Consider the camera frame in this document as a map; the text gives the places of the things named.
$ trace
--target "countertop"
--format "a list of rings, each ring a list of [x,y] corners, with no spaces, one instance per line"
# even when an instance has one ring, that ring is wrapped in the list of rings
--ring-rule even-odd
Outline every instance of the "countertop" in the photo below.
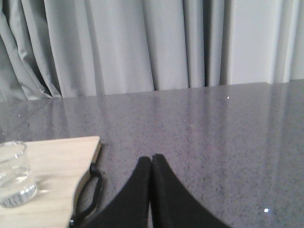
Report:
[[[104,144],[99,210],[162,153],[232,228],[304,227],[304,80],[0,103],[0,142],[89,135]]]

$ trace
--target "light wood surface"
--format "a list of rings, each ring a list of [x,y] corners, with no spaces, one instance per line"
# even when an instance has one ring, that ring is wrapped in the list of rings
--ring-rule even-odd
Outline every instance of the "light wood surface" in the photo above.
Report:
[[[0,207],[0,228],[66,228],[90,177],[90,164],[97,159],[100,138],[35,141],[27,146],[38,192],[20,207]]]

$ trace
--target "black handle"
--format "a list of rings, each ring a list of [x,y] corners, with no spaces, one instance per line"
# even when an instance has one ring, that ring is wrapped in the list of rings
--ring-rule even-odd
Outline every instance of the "black handle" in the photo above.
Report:
[[[150,170],[150,158],[139,158],[131,177],[115,198],[79,228],[147,228]]]
[[[84,211],[80,212],[79,214],[76,214],[74,212],[74,214],[72,215],[72,217],[70,219],[70,222],[69,222],[69,227],[70,228],[75,228],[97,206],[98,199],[99,199],[99,196],[100,196],[100,189],[101,189],[101,185],[102,185],[103,179],[102,179],[101,173],[96,168],[96,164],[95,163],[91,163],[90,174],[91,174],[91,177],[92,176],[98,177],[98,181],[97,181],[97,184],[96,184],[96,187],[95,187],[92,203],[91,203],[91,205],[87,209],[85,209]]]

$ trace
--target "clear glass cup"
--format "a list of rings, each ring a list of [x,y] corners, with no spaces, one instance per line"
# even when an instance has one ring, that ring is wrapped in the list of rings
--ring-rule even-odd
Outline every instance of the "clear glass cup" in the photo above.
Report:
[[[28,202],[37,192],[24,142],[0,144],[0,205],[12,208]]]

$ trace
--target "gray curtain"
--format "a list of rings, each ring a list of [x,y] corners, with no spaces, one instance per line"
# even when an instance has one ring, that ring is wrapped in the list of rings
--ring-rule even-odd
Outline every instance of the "gray curtain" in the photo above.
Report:
[[[0,101],[263,81],[237,65],[260,45],[240,53],[252,16],[242,7],[250,10],[230,0],[0,0]]]

